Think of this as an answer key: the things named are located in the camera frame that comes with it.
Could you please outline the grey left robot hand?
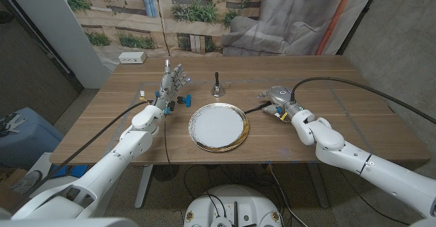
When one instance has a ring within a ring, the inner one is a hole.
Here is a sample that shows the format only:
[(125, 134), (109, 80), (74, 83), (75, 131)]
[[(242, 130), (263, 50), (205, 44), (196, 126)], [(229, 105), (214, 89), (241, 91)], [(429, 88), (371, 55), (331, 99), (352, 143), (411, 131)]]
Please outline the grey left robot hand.
[(172, 69), (170, 60), (165, 60), (164, 75), (161, 80), (159, 95), (156, 97), (154, 106), (160, 108), (164, 112), (168, 104), (174, 101), (177, 93), (185, 86), (191, 79), (183, 73), (184, 69), (182, 64), (178, 64)]

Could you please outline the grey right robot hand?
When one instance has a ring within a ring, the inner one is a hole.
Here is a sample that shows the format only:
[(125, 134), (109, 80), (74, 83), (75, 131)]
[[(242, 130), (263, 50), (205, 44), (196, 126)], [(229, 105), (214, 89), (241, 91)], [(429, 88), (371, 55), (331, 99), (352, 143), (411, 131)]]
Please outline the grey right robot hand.
[(266, 98), (270, 101), (271, 104), (262, 110), (282, 121), (290, 122), (297, 112), (304, 110), (291, 98), (291, 91), (282, 86), (273, 86), (269, 90), (261, 92), (258, 98)]

